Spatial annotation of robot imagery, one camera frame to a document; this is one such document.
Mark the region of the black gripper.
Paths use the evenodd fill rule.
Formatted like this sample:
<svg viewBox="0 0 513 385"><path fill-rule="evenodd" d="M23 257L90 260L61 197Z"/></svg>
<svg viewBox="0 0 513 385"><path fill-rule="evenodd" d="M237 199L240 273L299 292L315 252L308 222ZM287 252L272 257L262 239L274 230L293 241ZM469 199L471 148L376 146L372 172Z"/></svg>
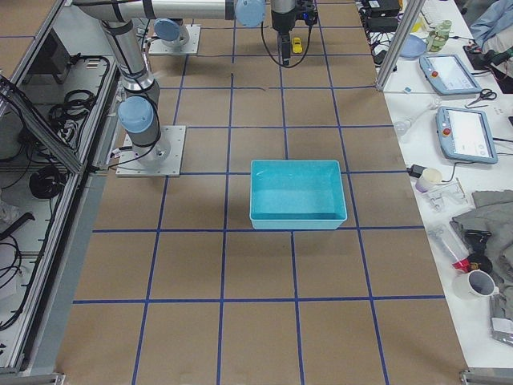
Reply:
<svg viewBox="0 0 513 385"><path fill-rule="evenodd" d="M281 65L287 67L290 61L290 36L288 33L296 22L295 0L271 0L273 29L277 33L277 51L280 52Z"/></svg>

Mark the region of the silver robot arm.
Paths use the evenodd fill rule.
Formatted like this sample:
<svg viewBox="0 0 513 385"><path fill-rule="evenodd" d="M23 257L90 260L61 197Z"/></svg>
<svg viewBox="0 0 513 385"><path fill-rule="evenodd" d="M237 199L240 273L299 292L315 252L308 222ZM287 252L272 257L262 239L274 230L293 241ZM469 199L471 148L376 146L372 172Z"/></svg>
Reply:
<svg viewBox="0 0 513 385"><path fill-rule="evenodd" d="M190 40L190 34L182 18L158 18L154 23L154 31L168 47L182 47Z"/></svg>
<svg viewBox="0 0 513 385"><path fill-rule="evenodd" d="M127 99L119 105L119 122L132 143L133 160L143 166L161 165L170 152L163 138L157 103L160 86L145 63L133 31L134 18L166 19L171 23L164 39L175 42L183 18L237 20L255 27L265 20L265 1L73 1L82 12L99 21L115 56Z"/></svg>

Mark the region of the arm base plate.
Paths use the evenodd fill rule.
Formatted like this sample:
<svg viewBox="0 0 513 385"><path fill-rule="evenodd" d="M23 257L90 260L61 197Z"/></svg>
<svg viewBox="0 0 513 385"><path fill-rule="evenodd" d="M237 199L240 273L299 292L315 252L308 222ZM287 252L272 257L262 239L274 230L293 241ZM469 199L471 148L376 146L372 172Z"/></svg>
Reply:
<svg viewBox="0 0 513 385"><path fill-rule="evenodd" d="M187 24L178 26L177 32L172 34L176 39L165 39L162 34L156 34L151 39L148 54L154 56L183 56L196 55L200 45L200 24Z"/></svg>
<svg viewBox="0 0 513 385"><path fill-rule="evenodd" d="M152 150L135 146L122 152L115 166L119 177L150 177L180 175L186 127L164 125L160 127L160 139Z"/></svg>

